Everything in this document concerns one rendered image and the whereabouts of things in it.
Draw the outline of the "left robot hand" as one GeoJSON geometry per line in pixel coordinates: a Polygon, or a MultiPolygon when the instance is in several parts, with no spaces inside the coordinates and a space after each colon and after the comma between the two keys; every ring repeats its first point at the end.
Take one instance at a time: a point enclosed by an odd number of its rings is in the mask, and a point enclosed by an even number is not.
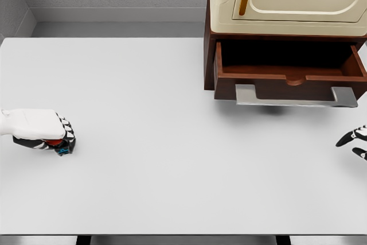
{"type": "Polygon", "coordinates": [[[73,150],[76,144],[70,122],[50,109],[1,110],[0,135],[12,135],[14,143],[31,149],[53,150],[45,140],[70,140],[73,150]]]}

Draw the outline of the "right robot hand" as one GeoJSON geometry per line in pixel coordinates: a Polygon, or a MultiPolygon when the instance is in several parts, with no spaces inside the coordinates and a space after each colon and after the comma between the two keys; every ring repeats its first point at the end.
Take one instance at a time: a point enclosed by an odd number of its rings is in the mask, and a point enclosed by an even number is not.
{"type": "MultiPolygon", "coordinates": [[[[343,135],[339,141],[335,144],[336,147],[341,147],[355,139],[360,139],[362,141],[367,142],[367,125],[363,125],[361,127],[358,127],[345,135],[343,135]]],[[[365,161],[367,161],[367,150],[364,150],[359,147],[352,148],[352,152],[365,161]]]]}

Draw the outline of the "brown drawer with grey handle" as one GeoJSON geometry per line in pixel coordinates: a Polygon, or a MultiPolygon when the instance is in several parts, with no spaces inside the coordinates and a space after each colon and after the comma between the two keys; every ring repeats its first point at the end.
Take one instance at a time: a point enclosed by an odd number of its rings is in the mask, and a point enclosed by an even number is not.
{"type": "Polygon", "coordinates": [[[214,56],[214,97],[235,100],[252,85],[260,100],[334,102],[332,89],[367,92],[367,69],[348,42],[222,40],[214,56]]]}

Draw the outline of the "cream and brown cabinet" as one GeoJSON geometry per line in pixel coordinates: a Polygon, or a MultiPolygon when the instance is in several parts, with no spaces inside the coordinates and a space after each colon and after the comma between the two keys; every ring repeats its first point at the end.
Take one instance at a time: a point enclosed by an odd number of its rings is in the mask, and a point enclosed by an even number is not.
{"type": "Polygon", "coordinates": [[[214,87],[215,43],[227,35],[367,41],[367,0],[207,0],[204,87],[214,87]]]}

